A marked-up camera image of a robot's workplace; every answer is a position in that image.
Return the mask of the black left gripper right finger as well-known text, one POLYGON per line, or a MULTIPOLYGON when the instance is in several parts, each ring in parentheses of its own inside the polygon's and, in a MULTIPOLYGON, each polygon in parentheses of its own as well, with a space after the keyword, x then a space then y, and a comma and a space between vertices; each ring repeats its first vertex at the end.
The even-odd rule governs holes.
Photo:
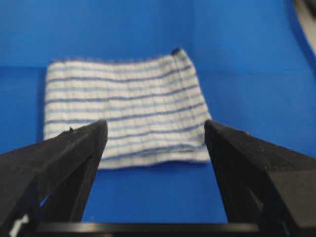
POLYGON ((254 224, 264 236, 315 236, 315 158, 212 120, 204 131, 230 223, 254 224))

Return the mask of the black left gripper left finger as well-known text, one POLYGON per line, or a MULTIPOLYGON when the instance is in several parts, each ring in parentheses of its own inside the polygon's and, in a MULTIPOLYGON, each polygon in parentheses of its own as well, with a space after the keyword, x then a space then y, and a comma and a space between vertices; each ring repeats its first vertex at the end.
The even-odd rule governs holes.
POLYGON ((79 222, 107 143, 102 119, 0 156, 0 234, 16 222, 79 222))

